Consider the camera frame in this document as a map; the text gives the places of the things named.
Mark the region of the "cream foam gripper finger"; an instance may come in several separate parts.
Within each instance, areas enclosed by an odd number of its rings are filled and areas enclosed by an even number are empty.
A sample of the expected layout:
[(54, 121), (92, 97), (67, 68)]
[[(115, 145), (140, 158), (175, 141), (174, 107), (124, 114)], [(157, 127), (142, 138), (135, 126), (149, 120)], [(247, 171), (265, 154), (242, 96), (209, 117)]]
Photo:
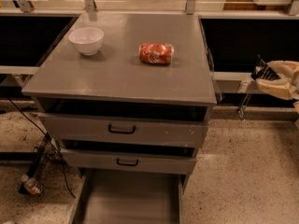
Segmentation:
[(278, 77), (296, 80), (299, 77), (299, 62), (271, 61), (268, 65), (278, 74)]
[(299, 100), (299, 93), (287, 78), (277, 80), (256, 79), (257, 87), (264, 93), (282, 100)]

